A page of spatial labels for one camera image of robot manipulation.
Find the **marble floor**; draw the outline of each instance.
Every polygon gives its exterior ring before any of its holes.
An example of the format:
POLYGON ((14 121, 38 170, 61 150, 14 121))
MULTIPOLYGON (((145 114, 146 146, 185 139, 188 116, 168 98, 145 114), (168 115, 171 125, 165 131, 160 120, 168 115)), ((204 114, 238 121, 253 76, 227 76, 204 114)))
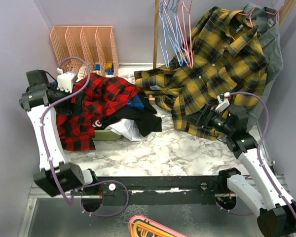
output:
MULTIPOLYGON (((120 68, 119 76, 134 82, 133 72, 150 68, 120 68)), ((67 158, 81 169, 91 168, 98 176, 213 175, 231 167, 248 174, 227 146, 176 131, 171 114, 155 105, 162 117, 162 132, 153 132, 140 142, 121 138, 114 142, 95 141, 96 150, 65 151, 67 158)), ((251 134, 259 140, 258 128, 251 134)))

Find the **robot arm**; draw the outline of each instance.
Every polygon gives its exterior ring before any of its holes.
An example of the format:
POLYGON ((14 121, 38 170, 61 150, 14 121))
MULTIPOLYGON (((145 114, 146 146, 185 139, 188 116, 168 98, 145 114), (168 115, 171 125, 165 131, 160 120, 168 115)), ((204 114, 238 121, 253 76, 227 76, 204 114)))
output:
MULTIPOLYGON (((52 177, 49 160, 43 145, 40 118, 51 103, 72 93, 73 83, 76 81, 77 76, 71 72, 60 74, 57 77, 58 85, 54 87, 49 86, 45 71, 34 70, 27 72, 27 78, 30 86, 26 93, 22 94, 20 105, 27 112, 32 122, 39 149, 40 172, 34 175, 34 181, 47 194, 54 197, 60 191, 52 177)), ((96 177, 92 170, 81 170, 78 165, 69 162, 66 158, 57 131, 56 110, 60 113, 75 114, 79 113, 79 105, 72 104, 69 99, 56 108, 51 108, 44 118, 44 132, 52 164, 56 170, 58 180, 64 192, 66 192, 91 184, 96 180, 96 177)))
POLYGON ((258 144, 246 131, 248 116, 245 108, 229 106, 224 95, 218 96, 218 101, 216 107, 204 107, 196 125, 214 128, 226 135, 228 148, 247 169, 258 190, 254 189, 235 168, 220 171, 218 185, 224 193, 233 191, 244 201, 257 217, 258 226, 264 236, 295 233, 296 219, 289 205, 296 213, 296 202, 278 182, 261 152, 260 158, 258 157, 258 144), (224 119, 222 112, 227 107, 229 112, 224 119))

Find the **screw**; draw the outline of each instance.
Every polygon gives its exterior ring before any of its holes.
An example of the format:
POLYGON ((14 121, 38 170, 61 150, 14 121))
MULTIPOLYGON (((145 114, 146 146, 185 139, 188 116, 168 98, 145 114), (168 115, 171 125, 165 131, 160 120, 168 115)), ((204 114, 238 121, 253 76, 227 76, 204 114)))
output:
POLYGON ((202 190, 206 190, 207 189, 207 184, 206 183, 201 183, 201 188, 202 188, 202 190))

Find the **gray shirt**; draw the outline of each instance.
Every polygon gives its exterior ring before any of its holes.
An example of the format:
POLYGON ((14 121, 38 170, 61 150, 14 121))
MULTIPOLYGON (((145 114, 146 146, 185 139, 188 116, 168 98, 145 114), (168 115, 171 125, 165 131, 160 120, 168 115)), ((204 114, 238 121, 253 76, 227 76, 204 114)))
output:
MULTIPOLYGON (((255 4, 249 3, 245 6, 245 14, 248 14, 255 4)), ((283 59, 280 47, 280 17, 278 15, 278 21, 276 22, 275 15, 267 14, 267 12, 275 13, 276 10, 268 7, 261 8, 257 6, 251 16, 251 20, 257 21, 258 39, 261 44, 263 53, 267 60, 266 67, 266 85, 261 99, 266 102, 274 80, 283 68, 283 59)), ((258 118, 263 111, 263 105, 258 102, 249 112, 248 131, 256 124, 258 118)))

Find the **pile of clothes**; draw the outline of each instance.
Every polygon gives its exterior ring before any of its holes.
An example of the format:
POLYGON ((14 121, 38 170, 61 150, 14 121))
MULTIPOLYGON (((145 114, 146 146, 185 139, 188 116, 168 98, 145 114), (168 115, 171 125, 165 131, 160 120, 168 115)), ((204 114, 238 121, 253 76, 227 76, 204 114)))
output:
MULTIPOLYGON (((78 91, 87 78, 74 86, 78 91)), ((106 78, 91 74, 90 82, 83 90, 83 96, 75 96, 72 103, 81 99, 81 113, 78 116, 57 114, 56 122, 61 144, 68 151, 94 150, 92 138, 96 130, 110 129, 132 141, 141 136, 161 131, 161 118, 145 98, 143 91, 123 78, 106 78)))
MULTIPOLYGON (((213 7, 191 32, 192 68, 179 66, 175 56, 169 67, 135 72, 135 85, 172 113, 175 129, 215 140, 219 133, 214 129, 193 125, 200 110, 217 105, 217 96, 226 92, 249 92, 266 101, 283 68, 276 12, 255 4, 238 11, 213 7)), ((250 130, 263 110, 261 102, 247 95, 232 96, 230 102, 246 108, 250 130)))

